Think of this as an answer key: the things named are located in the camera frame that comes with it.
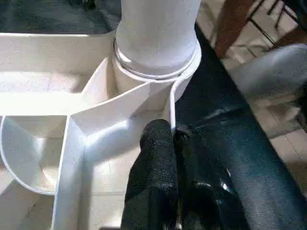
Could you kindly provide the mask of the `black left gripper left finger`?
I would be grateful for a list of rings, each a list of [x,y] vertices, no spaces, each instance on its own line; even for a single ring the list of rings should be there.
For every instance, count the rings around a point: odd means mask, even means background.
[[[122,230],[173,230],[177,219],[178,178],[170,124],[153,120],[144,128],[140,153],[125,194]]]

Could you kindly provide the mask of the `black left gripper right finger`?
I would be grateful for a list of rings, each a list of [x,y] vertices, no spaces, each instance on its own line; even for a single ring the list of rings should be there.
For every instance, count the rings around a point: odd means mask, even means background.
[[[248,230],[241,200],[228,170],[190,126],[174,133],[180,222],[184,230]]]

